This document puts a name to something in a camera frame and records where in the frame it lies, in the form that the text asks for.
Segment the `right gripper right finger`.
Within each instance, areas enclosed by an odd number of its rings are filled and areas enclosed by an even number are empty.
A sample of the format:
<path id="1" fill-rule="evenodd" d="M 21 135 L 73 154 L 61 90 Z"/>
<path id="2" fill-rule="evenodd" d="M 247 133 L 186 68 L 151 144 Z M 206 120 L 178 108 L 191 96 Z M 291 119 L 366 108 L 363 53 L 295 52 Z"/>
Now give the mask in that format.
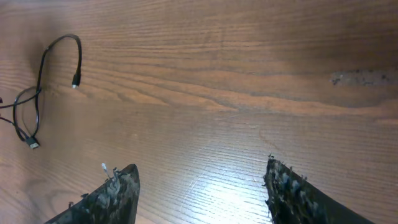
<path id="1" fill-rule="evenodd" d="M 269 158 L 263 176 L 271 222 L 275 224 L 372 224 L 318 190 L 304 176 Z"/>

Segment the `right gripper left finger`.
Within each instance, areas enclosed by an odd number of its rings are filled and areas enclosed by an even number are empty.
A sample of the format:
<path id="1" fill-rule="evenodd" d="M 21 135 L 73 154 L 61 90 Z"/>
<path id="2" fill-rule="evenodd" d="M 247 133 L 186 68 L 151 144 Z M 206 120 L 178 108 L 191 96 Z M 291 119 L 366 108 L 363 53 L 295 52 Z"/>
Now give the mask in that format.
<path id="1" fill-rule="evenodd" d="M 54 224 L 135 224 L 140 194 L 139 171 L 135 164 L 113 176 L 76 204 L 48 220 Z"/>

